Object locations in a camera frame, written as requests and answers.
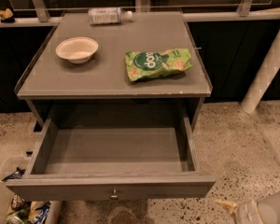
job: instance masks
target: bottle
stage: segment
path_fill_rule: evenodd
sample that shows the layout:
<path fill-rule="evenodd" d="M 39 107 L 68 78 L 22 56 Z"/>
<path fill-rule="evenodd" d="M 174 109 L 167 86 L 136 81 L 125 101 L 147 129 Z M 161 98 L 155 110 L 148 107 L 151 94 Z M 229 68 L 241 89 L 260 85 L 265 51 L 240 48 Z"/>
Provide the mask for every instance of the bottle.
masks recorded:
<path fill-rule="evenodd" d="M 132 19 L 131 11 L 124 11 L 119 7 L 91 8 L 88 10 L 91 25 L 122 23 Z"/>

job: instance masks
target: snack wrapper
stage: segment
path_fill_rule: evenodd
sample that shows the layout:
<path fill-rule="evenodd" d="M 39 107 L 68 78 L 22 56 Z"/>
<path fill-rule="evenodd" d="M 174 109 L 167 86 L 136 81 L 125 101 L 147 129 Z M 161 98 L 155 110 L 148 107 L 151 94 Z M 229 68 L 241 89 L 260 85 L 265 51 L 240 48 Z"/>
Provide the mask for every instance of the snack wrapper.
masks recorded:
<path fill-rule="evenodd" d="M 130 51 L 125 54 L 126 69 L 131 82 L 183 73 L 193 66 L 190 59 L 188 49 L 168 49 L 164 52 Z"/>

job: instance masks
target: drawer knob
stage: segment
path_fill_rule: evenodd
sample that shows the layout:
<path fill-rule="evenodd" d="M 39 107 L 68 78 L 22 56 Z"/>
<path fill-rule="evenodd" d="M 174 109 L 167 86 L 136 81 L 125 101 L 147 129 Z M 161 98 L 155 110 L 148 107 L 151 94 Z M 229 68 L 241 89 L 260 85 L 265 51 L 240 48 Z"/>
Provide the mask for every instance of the drawer knob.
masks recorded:
<path fill-rule="evenodd" d="M 113 195 L 110 196 L 111 200 L 117 200 L 119 198 L 119 196 L 116 194 L 116 190 L 113 189 Z"/>

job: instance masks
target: white pole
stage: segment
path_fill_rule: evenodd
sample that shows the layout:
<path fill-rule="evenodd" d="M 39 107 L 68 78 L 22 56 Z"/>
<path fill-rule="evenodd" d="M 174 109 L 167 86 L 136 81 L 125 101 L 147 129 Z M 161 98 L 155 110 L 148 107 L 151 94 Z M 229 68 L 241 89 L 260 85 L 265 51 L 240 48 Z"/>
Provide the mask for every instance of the white pole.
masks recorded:
<path fill-rule="evenodd" d="M 258 73 L 256 74 L 244 100 L 241 102 L 241 108 L 246 113 L 252 113 L 263 94 L 269 88 L 273 78 L 280 69 L 280 30 L 274 39 Z"/>

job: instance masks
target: open drawer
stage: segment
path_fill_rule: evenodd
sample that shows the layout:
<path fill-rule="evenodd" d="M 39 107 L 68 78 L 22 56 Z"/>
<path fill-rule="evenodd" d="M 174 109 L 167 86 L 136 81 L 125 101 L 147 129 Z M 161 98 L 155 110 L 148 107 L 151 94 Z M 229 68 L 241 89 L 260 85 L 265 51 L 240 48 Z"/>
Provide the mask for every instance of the open drawer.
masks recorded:
<path fill-rule="evenodd" d="M 98 100 L 54 105 L 21 180 L 26 200 L 203 197 L 203 175 L 183 100 Z"/>

